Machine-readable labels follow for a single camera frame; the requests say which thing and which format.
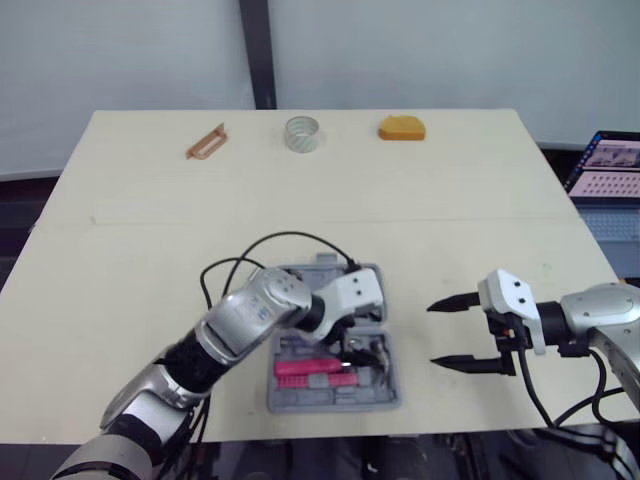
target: black pole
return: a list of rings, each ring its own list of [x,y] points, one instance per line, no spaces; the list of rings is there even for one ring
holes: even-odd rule
[[[253,100],[257,110],[274,110],[278,107],[271,53],[269,1],[239,0],[239,2],[253,86]]]

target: orange plastic clip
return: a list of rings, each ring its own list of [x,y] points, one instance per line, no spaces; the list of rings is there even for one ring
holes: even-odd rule
[[[224,131],[224,123],[221,123],[187,150],[187,159],[195,157],[199,160],[204,160],[220,148],[227,141],[227,138],[229,137]]]

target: tool kit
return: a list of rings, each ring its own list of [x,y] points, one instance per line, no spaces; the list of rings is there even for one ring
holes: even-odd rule
[[[345,274],[334,254],[318,254],[307,265],[280,268],[297,276],[312,291]],[[380,269],[373,270],[382,286]],[[273,335],[268,379],[268,406],[274,413],[368,412],[400,405],[393,348],[383,325],[386,298],[380,307],[358,313],[341,340],[331,345],[307,341],[299,333]]]

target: orange sponge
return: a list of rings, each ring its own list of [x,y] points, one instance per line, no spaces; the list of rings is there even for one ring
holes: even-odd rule
[[[411,115],[389,116],[378,129],[383,140],[424,140],[427,130],[419,118]]]

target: laptop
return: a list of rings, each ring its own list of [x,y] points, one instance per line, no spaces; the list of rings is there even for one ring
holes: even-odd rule
[[[640,132],[597,132],[564,188],[616,274],[640,277]]]

